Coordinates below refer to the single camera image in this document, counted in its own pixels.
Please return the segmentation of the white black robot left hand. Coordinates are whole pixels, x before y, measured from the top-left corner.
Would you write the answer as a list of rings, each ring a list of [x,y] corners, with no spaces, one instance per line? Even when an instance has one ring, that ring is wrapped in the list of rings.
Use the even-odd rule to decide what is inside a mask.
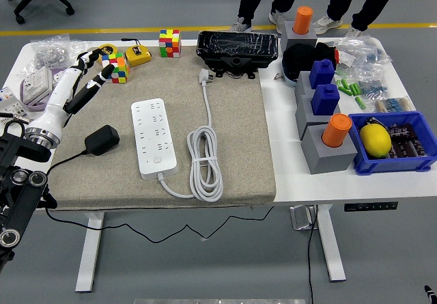
[[[82,109],[96,95],[114,70],[114,66],[109,64],[79,92],[75,92],[79,81],[99,58],[100,52],[101,49],[97,48],[81,53],[75,63],[64,70],[63,76],[46,104],[44,113],[26,127],[25,137],[27,139],[36,142],[37,139],[45,138],[50,148],[59,145],[62,139],[62,129],[68,118]]]

